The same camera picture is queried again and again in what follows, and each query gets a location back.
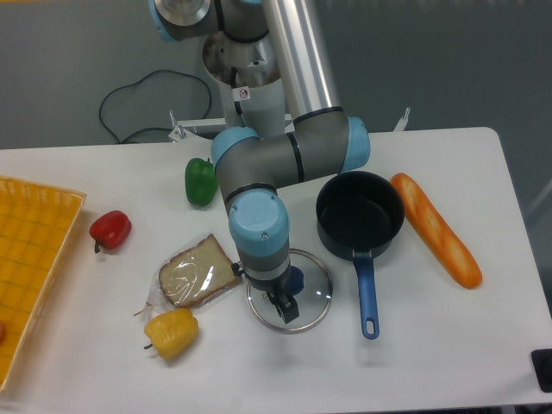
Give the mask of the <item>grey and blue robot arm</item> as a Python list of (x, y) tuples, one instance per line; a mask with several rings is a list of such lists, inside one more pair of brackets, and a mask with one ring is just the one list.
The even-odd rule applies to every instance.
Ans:
[(152, 1), (152, 18), (173, 41), (203, 35), (204, 64), (233, 89), (263, 92), (253, 108), (235, 98), (211, 158), (229, 230), (249, 283), (285, 323), (299, 308), (288, 282), (290, 222), (279, 188), (367, 163), (368, 132), (341, 106), (312, 1)]

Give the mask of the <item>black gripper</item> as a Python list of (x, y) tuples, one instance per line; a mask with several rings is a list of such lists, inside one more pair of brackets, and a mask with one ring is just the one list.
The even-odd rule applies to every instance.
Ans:
[(248, 270), (248, 281), (253, 288), (268, 292), (267, 296), (284, 323), (290, 323), (299, 317), (298, 304), (289, 294), (286, 284), (291, 276), (291, 270), (256, 271)]

